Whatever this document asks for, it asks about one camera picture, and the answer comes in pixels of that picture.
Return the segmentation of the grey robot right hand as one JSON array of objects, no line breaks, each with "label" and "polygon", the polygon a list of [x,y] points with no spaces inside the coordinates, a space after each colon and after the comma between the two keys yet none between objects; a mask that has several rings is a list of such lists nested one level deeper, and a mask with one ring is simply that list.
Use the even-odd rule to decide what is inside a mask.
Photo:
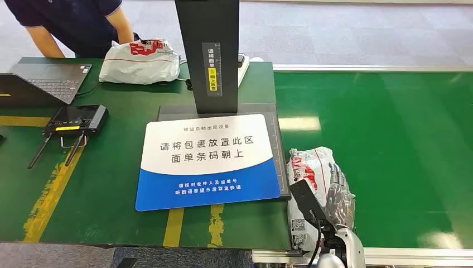
[{"label": "grey robot right hand", "polygon": [[351,193],[345,174],[340,167],[329,162],[330,186],[327,192],[326,211],[337,228],[353,229],[355,216],[355,195]]}]

